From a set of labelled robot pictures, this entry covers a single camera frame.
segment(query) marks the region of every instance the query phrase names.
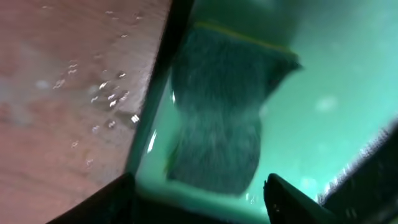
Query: green sink basin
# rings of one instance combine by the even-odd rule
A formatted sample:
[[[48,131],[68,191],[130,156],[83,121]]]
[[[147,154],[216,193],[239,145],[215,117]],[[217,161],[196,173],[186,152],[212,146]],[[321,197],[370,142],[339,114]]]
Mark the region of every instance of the green sink basin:
[[[140,194],[225,220],[267,223],[262,188],[268,174],[278,173],[318,200],[394,119],[398,2],[308,0],[294,7],[299,21],[288,23],[289,33],[275,39],[300,55],[304,69],[264,102],[261,160],[246,193],[226,197],[166,181],[164,168],[181,125],[168,81],[172,67],[168,67],[150,89],[144,111],[148,125],[140,125],[132,149],[133,155],[142,151],[137,169],[131,168]],[[271,31],[264,28],[266,17],[261,12],[264,16],[279,8],[260,0],[200,1],[191,20],[217,22],[266,39]]]

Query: wooden surface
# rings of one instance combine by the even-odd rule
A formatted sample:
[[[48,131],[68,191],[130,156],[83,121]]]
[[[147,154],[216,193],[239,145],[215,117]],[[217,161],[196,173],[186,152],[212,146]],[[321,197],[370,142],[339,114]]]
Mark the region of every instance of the wooden surface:
[[[45,223],[123,171],[169,6],[0,2],[0,223]]]

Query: yellow sponge edge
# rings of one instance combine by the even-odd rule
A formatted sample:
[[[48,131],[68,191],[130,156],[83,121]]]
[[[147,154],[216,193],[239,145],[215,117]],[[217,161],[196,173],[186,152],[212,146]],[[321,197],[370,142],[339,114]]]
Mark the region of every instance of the yellow sponge edge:
[[[196,23],[194,23],[193,26],[194,27],[199,27],[199,28],[213,30],[213,31],[216,31],[216,32],[219,32],[219,33],[222,33],[222,34],[226,34],[226,35],[229,35],[231,37],[246,41],[246,42],[250,42],[252,44],[259,45],[261,47],[265,47],[267,49],[274,49],[274,50],[277,50],[279,52],[283,52],[283,53],[292,54],[292,55],[297,56],[297,54],[293,53],[291,50],[289,50],[289,49],[287,49],[285,47],[269,44],[269,43],[263,42],[261,40],[256,40],[256,39],[254,39],[252,37],[249,37],[249,36],[246,36],[246,35],[243,35],[243,34],[239,34],[239,33],[235,32],[235,31],[229,30],[229,29],[224,28],[224,27],[220,27],[218,25],[209,24],[209,23],[206,23],[206,22],[196,22]]]

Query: sponge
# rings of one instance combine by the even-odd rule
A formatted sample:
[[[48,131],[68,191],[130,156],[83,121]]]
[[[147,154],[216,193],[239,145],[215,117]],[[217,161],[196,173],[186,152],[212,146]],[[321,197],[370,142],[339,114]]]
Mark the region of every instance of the sponge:
[[[259,165],[259,109],[298,68],[297,56],[281,47],[211,24],[194,24],[172,63],[182,130],[167,178],[241,195]]]

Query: wet wooden surface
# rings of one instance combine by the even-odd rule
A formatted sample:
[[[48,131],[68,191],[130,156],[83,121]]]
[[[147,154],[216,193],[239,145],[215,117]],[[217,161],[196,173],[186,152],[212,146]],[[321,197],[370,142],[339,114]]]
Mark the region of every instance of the wet wooden surface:
[[[123,171],[169,6],[0,2],[0,223],[45,223]]]

